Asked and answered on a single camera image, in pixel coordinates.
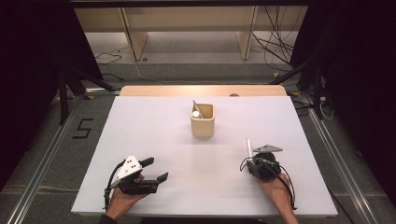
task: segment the white table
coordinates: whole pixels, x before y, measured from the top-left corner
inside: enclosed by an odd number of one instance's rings
[[[191,134],[192,100],[216,107],[215,134]],[[239,171],[253,147],[282,147],[276,159],[295,187],[297,216],[333,217],[326,189],[301,123],[288,96],[116,97],[72,212],[103,214],[104,188],[128,155],[154,157],[146,179],[169,172],[156,194],[129,215],[141,217],[266,217],[277,211],[248,169]]]

